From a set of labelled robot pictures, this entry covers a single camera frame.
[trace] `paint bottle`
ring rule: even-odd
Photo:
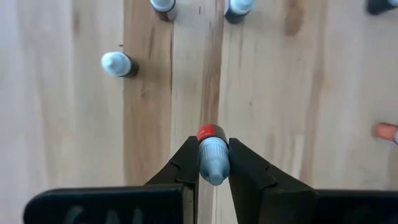
[[[175,0],[150,0],[150,4],[155,9],[157,17],[163,21],[173,21],[177,16]]]
[[[229,150],[224,130],[215,124],[202,126],[199,141],[200,175],[218,186],[229,176]]]
[[[238,24],[249,14],[254,0],[229,0],[225,11],[225,19],[231,24]]]
[[[378,15],[398,7],[398,0],[368,0],[368,13]]]
[[[377,138],[398,144],[398,126],[388,123],[376,125],[375,133]]]
[[[115,77],[133,77],[139,66],[135,60],[121,52],[108,52],[101,58],[105,72]]]

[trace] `red band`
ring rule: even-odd
[[[212,124],[206,124],[203,125],[197,134],[197,139],[198,141],[203,140],[207,136],[214,136],[216,134],[216,131],[214,129],[214,126]]]

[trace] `white bottle cap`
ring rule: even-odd
[[[230,0],[229,5],[234,13],[245,15],[253,8],[254,0]]]
[[[131,69],[129,57],[121,52],[108,52],[104,54],[101,58],[101,65],[105,72],[117,77],[127,75]]]
[[[152,6],[160,11],[160,12],[167,12],[174,6],[175,0],[150,0]]]
[[[229,176],[228,148],[217,137],[203,140],[199,145],[200,175],[211,185],[218,186]]]

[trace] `table surface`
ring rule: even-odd
[[[398,189],[398,11],[363,0],[258,0],[244,23],[223,0],[0,1],[0,220],[57,187],[139,185],[201,124],[218,123],[317,188]],[[123,51],[136,78],[106,76]],[[236,223],[228,183],[201,182],[199,223]]]

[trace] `bottle cap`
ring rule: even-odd
[[[230,7],[236,14],[245,15],[254,5],[254,0],[231,0]]]
[[[210,137],[199,145],[200,175],[211,185],[218,186],[229,176],[228,148],[218,137]]]
[[[108,52],[101,58],[102,68],[111,75],[122,77],[131,69],[131,61],[121,52]]]
[[[227,142],[224,130],[217,124],[205,124],[200,127],[197,133],[198,141],[202,142],[209,137],[218,137],[224,140],[224,142]]]
[[[167,12],[173,8],[175,0],[150,0],[152,6],[160,12]]]
[[[398,126],[387,123],[380,123],[376,125],[376,137],[388,141],[394,141],[398,143]]]

